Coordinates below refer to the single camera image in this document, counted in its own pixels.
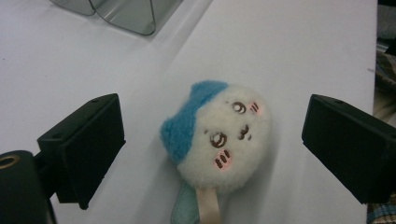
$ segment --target white table surface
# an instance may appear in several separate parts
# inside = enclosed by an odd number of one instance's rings
[[[0,1],[0,153],[25,149],[87,101],[120,96],[126,145],[87,211],[59,224],[169,223],[180,177],[159,127],[203,79],[249,86],[274,118],[270,153],[223,198],[224,223],[364,223],[364,205],[306,149],[312,93],[372,112],[375,0],[185,0],[149,37],[47,0]]]

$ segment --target pink cheek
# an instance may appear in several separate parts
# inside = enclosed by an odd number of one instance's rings
[[[255,115],[258,116],[262,115],[262,108],[256,102],[253,102],[250,105],[248,105],[248,109]]]
[[[221,171],[224,171],[230,167],[232,161],[233,160],[230,151],[226,148],[222,148],[215,160],[213,161],[213,165]]]

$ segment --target blue hat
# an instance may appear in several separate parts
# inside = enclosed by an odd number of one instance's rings
[[[192,85],[189,100],[161,127],[161,139],[172,161],[179,165],[191,148],[197,110],[210,102],[228,84],[220,81],[202,81]]]

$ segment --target plush face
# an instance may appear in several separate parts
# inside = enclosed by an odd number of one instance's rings
[[[229,86],[198,109],[191,149],[177,169],[194,187],[242,187],[267,150],[270,116],[256,92]]]

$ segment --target plush toy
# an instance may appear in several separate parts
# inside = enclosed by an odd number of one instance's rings
[[[257,92],[219,81],[194,84],[161,128],[164,147],[187,182],[172,223],[196,221],[191,203],[198,203],[201,223],[219,223],[216,194],[244,186],[267,151],[269,132],[268,108]]]

